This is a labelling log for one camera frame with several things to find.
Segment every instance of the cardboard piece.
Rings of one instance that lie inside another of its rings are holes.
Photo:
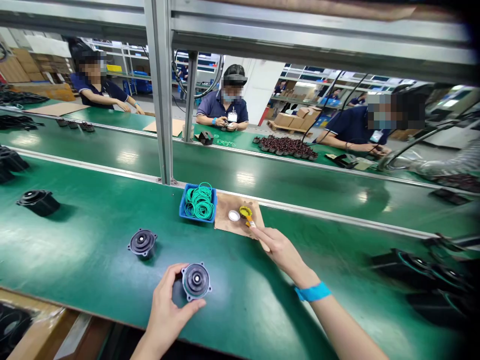
[[[228,231],[230,233],[246,236],[255,239],[254,235],[245,224],[247,220],[240,218],[238,221],[231,221],[229,219],[229,211],[239,211],[241,206],[249,207],[252,212],[252,219],[258,228],[264,228],[264,219],[260,211],[259,202],[253,199],[225,194],[221,192],[216,193],[216,215],[215,215],[215,229]]]
[[[47,105],[38,107],[31,110],[25,110],[26,113],[32,114],[41,114],[41,115],[51,115],[51,116],[62,116],[65,114],[74,113],[78,110],[83,110],[89,108],[88,105],[77,104],[72,102],[59,102],[53,105]]]
[[[180,135],[184,125],[185,125],[184,120],[172,119],[171,120],[171,134],[175,137]],[[156,133],[157,132],[157,123],[154,121],[150,125],[145,126],[143,128],[143,131],[150,131],[150,132]]]
[[[289,127],[292,123],[293,119],[295,118],[294,115],[290,115],[284,112],[279,112],[275,118],[275,125],[282,126],[282,127]]]

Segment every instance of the metal post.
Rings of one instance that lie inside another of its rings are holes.
[[[183,132],[183,141],[188,143],[192,137],[192,113],[195,107],[195,85],[197,85],[197,65],[199,52],[188,52],[188,79],[186,93],[186,109],[185,109],[185,131]]]
[[[145,0],[146,37],[150,56],[161,183],[170,185],[172,164],[172,33],[169,0]]]

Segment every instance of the blue bin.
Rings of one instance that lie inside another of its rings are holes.
[[[183,195],[181,196],[180,209],[178,214],[180,215],[181,218],[184,218],[184,219],[200,221],[202,223],[213,223],[215,221],[215,215],[217,214],[217,189],[213,187],[211,188],[211,203],[213,204],[213,215],[210,220],[203,220],[196,217],[190,217],[190,216],[187,216],[187,214],[185,213],[185,197],[187,196],[187,191],[189,189],[196,189],[198,187],[199,187],[198,185],[190,184],[190,183],[185,185],[185,190],[183,190]]]

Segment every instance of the white wall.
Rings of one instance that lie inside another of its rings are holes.
[[[250,124],[258,125],[285,63],[227,55],[223,71],[232,64],[239,64],[245,68],[248,81],[243,87],[243,98],[246,101]]]

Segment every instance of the power cord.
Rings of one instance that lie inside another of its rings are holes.
[[[332,119],[331,121],[333,121],[333,120],[339,121],[339,119],[342,117],[342,114],[344,113],[345,105],[347,105],[348,102],[349,102],[350,96],[352,96],[352,94],[354,93],[354,91],[357,90],[357,88],[360,86],[360,84],[362,83],[362,81],[365,80],[365,78],[366,78],[368,75],[369,75],[369,74],[365,74],[365,75],[361,78],[361,80],[358,82],[358,84],[352,89],[352,91],[350,91],[350,93],[348,94],[348,96],[347,96],[346,99],[345,99],[345,102],[343,103],[343,105],[342,105],[342,107],[341,107],[340,114],[338,114],[338,117],[335,117],[335,118]],[[325,136],[322,137],[320,141],[316,142],[316,144],[321,144],[321,143],[325,140],[325,138],[327,137],[327,135],[330,134],[331,131],[332,131],[331,129],[328,129],[328,131],[326,132]]]

